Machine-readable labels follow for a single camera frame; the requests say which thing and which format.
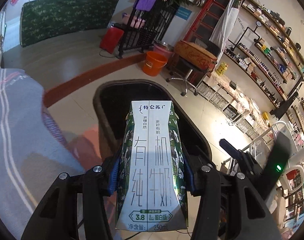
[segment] curtain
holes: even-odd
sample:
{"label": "curtain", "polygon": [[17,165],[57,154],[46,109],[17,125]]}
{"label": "curtain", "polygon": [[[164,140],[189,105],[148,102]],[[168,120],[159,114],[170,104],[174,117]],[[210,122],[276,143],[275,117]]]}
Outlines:
{"label": "curtain", "polygon": [[220,17],[209,39],[221,49],[221,53],[218,55],[218,63],[222,57],[225,44],[236,22],[237,15],[239,14],[241,8],[241,2],[242,0],[229,1],[228,6],[226,7],[223,15]]}

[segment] blue sign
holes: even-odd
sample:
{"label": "blue sign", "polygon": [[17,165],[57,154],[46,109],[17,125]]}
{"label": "blue sign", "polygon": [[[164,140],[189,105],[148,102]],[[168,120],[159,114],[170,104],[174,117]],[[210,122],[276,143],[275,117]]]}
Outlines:
{"label": "blue sign", "polygon": [[175,15],[184,19],[184,20],[187,20],[190,17],[191,12],[192,11],[190,11],[188,9],[185,9],[184,7],[180,6]]}

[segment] orange bucket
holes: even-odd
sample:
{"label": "orange bucket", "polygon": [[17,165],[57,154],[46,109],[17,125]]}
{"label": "orange bucket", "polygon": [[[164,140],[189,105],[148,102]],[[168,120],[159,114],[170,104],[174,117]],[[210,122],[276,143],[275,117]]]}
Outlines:
{"label": "orange bucket", "polygon": [[167,61],[168,59],[163,55],[154,51],[148,51],[145,57],[143,72],[149,76],[155,77],[161,72]]}

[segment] green mattress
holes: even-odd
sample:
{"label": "green mattress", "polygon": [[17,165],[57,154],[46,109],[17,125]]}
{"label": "green mattress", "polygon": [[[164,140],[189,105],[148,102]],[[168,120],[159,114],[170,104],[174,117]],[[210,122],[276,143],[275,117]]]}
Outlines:
{"label": "green mattress", "polygon": [[108,26],[118,0],[35,0],[23,5],[21,46]]}

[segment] chair base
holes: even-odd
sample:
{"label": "chair base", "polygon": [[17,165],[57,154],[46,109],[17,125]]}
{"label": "chair base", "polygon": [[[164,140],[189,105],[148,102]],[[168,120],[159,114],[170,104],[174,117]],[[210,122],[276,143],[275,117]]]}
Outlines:
{"label": "chair base", "polygon": [[182,91],[182,93],[181,93],[181,96],[185,96],[186,94],[187,94],[187,92],[188,92],[188,84],[191,86],[191,87],[193,87],[194,88],[194,92],[193,92],[193,94],[195,95],[195,96],[197,96],[198,95],[198,92],[197,92],[197,88],[196,88],[196,86],[194,86],[193,84],[191,84],[189,81],[188,81],[188,77],[190,76],[190,74],[192,73],[192,69],[186,74],[186,76],[184,77],[184,78],[167,78],[166,79],[166,82],[170,82],[171,80],[182,80],[182,81],[184,81],[184,83],[185,83],[185,91]]}

